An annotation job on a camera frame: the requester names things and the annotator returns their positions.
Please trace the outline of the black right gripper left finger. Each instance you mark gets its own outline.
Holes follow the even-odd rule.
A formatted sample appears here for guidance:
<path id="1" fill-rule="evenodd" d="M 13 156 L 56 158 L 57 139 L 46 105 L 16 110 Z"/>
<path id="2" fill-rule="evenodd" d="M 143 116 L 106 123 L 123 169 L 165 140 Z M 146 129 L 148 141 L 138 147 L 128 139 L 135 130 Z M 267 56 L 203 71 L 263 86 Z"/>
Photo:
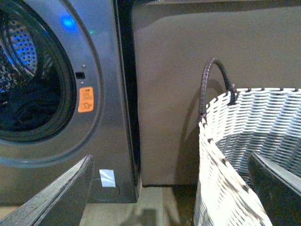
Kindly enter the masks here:
<path id="1" fill-rule="evenodd" d="M 94 174 L 93 157 L 85 156 L 25 204 L 0 220 L 2 226 L 78 226 Z"/>

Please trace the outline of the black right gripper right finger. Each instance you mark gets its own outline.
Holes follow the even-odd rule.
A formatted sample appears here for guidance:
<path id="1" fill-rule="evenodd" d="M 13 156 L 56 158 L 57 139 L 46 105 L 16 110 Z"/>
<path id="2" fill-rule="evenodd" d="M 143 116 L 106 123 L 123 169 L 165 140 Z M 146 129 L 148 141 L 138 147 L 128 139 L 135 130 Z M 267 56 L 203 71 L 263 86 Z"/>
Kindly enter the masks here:
<path id="1" fill-rule="evenodd" d="M 248 159 L 250 178 L 274 226 L 301 224 L 301 178 L 253 153 Z"/>

